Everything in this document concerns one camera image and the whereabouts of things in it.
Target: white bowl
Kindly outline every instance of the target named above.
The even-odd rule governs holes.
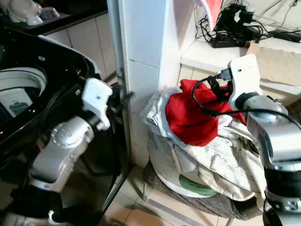
[[[22,22],[26,22],[28,16],[40,15],[42,7],[32,0],[11,0],[8,12]]]

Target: red fabric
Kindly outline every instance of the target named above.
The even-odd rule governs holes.
[[[192,89],[197,82],[183,79],[180,86],[183,92],[170,97],[165,113],[170,129],[185,144],[205,146],[217,136],[218,118],[203,113],[192,98]],[[232,111],[228,102],[217,102],[216,95],[203,83],[196,89],[196,97],[202,105],[215,111]],[[233,117],[245,123],[241,113],[233,114]]]

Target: pile of clothes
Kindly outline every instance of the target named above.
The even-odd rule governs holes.
[[[242,114],[214,118],[203,113],[192,98],[196,82],[182,80],[181,89],[155,93],[140,114],[150,130],[148,151],[157,176],[181,195],[221,193],[235,201],[256,196],[262,208],[264,171]],[[197,88],[196,97],[205,107],[231,111],[205,84]]]

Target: washing machine drum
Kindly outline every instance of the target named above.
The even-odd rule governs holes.
[[[46,75],[30,67],[0,71],[0,125],[25,111],[44,91]]]

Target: chair leg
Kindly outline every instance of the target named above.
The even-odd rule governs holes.
[[[227,221],[226,226],[231,226],[233,223],[233,219],[230,219]]]
[[[143,185],[143,201],[145,201],[145,202],[147,202],[149,199],[146,195],[146,189],[147,189],[147,183],[145,182]]]

